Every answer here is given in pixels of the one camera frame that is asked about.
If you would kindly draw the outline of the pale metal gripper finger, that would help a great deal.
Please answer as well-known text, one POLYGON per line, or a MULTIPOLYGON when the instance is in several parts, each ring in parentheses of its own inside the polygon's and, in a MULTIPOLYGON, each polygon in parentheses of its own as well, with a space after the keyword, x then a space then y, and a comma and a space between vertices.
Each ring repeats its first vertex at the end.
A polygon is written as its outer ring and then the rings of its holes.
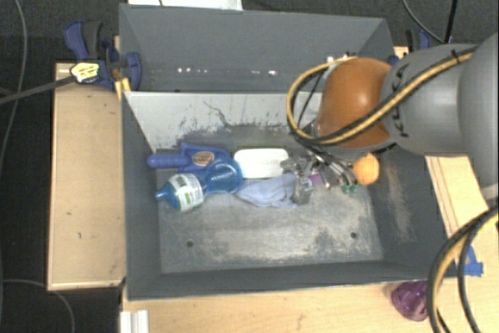
POLYGON ((297 176, 310 174, 310 160, 307 157, 287 158, 280 162, 283 173, 293 173, 297 176))
POLYGON ((310 178, 297 175, 293 186, 292 202, 299 206, 308 204, 312 194, 313 184, 310 178))

